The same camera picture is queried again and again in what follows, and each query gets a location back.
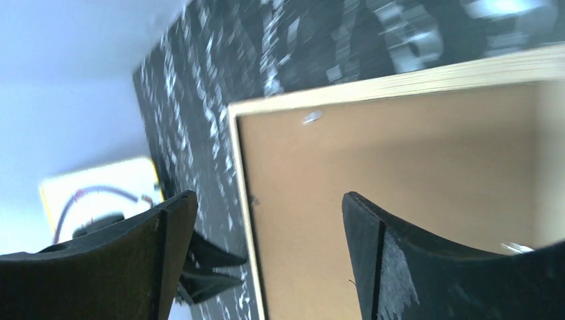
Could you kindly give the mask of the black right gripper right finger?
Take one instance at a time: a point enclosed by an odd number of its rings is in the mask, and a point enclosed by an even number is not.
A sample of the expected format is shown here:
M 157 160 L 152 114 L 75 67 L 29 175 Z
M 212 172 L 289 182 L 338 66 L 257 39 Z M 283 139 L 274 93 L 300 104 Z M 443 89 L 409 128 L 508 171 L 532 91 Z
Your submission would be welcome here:
M 501 255 L 349 192 L 342 217 L 363 319 L 563 319 L 564 244 Z

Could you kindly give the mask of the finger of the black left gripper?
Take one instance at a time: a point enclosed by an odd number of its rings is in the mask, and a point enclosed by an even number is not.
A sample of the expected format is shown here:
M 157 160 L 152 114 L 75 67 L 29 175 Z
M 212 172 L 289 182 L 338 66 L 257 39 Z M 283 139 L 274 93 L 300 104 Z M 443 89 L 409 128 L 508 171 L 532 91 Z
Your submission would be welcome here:
M 224 273 L 183 271 L 177 285 L 176 302 L 197 305 L 243 283 L 242 279 Z
M 246 258 L 223 250 L 196 231 L 189 244 L 188 260 L 204 268 L 235 267 L 247 262 Z

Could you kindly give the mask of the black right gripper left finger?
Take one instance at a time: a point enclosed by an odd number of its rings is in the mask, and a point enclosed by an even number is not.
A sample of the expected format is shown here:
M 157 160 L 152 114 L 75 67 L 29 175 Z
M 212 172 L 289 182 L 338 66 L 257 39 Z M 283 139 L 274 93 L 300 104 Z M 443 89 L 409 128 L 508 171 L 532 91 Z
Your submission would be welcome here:
M 2 319 L 167 319 L 197 217 L 184 191 L 38 253 L 1 256 Z

